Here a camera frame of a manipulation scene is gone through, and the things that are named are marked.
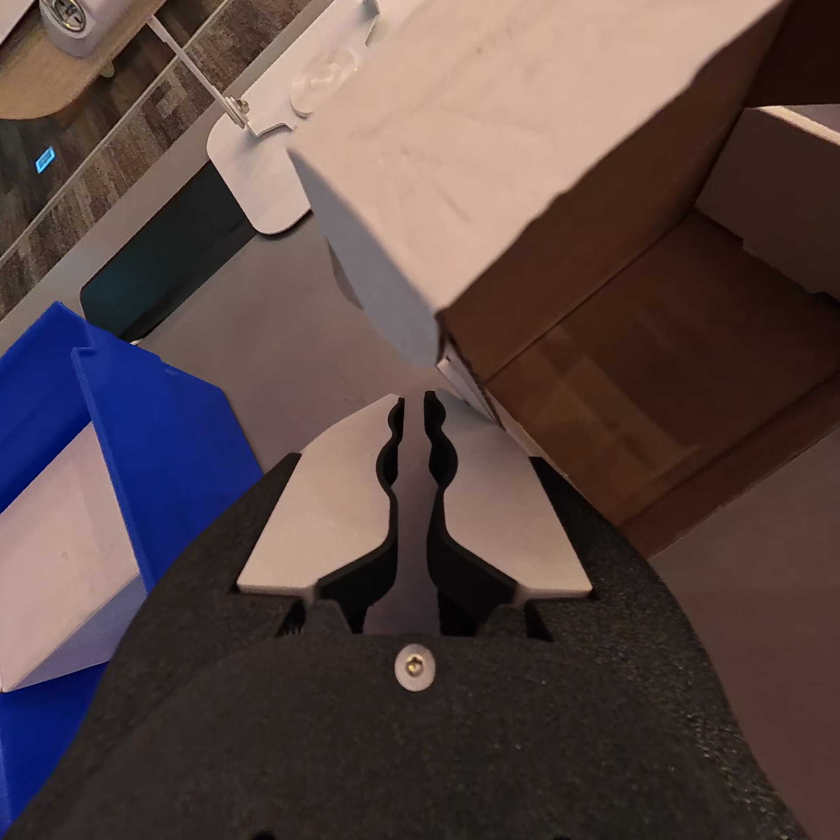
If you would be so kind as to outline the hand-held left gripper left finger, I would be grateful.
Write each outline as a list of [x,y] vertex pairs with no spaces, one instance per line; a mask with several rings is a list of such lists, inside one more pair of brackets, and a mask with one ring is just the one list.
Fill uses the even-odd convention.
[[245,594],[335,601],[352,632],[396,580],[393,485],[405,400],[389,394],[305,447],[237,579]]

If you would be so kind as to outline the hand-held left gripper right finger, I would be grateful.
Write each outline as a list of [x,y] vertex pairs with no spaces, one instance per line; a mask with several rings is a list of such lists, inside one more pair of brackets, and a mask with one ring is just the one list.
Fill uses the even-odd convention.
[[423,424],[436,482],[427,569],[446,635],[474,635],[499,607],[582,600],[593,584],[541,475],[559,475],[447,391],[428,391]]

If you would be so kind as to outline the white cardboard box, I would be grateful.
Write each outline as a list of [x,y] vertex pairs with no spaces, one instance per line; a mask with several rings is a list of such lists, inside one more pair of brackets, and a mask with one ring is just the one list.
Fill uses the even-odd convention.
[[403,358],[651,555],[838,430],[838,58],[838,2],[425,2],[290,158]]

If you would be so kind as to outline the white card box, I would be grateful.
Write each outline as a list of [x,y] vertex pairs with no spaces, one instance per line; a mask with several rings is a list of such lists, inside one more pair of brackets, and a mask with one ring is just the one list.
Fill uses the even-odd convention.
[[145,597],[89,423],[2,512],[2,693],[107,663]]

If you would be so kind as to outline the blue plastic bin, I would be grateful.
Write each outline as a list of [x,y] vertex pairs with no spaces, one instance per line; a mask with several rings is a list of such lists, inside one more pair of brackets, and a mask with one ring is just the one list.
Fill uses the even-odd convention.
[[[56,302],[2,355],[2,512],[88,424],[147,597],[262,471],[222,390]],[[106,666],[2,693],[2,834],[67,750]]]

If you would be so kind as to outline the white stand base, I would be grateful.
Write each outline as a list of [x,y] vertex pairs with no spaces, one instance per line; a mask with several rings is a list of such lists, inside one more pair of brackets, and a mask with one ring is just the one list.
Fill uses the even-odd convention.
[[[287,118],[295,132],[314,113],[307,119],[294,113],[289,100],[292,80],[312,57],[331,48],[353,51],[359,70],[371,53],[374,31],[385,21],[386,6],[379,1],[332,2],[245,91],[244,99],[253,109],[267,108]],[[207,138],[210,162],[262,235],[285,232],[310,209],[288,153],[292,133],[277,131],[257,139],[223,117]]]

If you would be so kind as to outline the clear plastic disc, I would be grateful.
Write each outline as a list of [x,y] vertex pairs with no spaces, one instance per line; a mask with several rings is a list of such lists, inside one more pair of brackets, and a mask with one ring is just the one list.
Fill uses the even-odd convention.
[[358,69],[357,55],[346,47],[326,49],[298,72],[290,84],[290,106],[302,119],[315,111],[339,90]]

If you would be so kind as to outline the metal rod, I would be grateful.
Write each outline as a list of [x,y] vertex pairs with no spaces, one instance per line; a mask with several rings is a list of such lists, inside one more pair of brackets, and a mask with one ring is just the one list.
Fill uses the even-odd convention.
[[145,23],[162,42],[173,50],[175,57],[183,63],[213,100],[223,108],[223,111],[235,126],[257,139],[277,131],[294,131],[294,127],[289,125],[287,118],[279,117],[267,108],[252,108],[251,103],[246,99],[233,98],[218,90],[155,15],[148,16]]

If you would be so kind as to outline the round wooden table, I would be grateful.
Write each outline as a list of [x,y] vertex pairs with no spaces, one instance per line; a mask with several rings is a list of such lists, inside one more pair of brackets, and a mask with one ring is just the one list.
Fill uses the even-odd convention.
[[1,117],[41,119],[69,106],[112,68],[115,57],[159,11],[163,1],[130,1],[125,14],[88,58],[75,58],[47,38],[39,2],[1,2]]

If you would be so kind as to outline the white round device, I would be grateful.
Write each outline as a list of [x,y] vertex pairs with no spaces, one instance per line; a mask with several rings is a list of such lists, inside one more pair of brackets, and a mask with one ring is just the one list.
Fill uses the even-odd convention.
[[40,1],[49,41],[75,58],[88,58],[114,29],[130,1]]

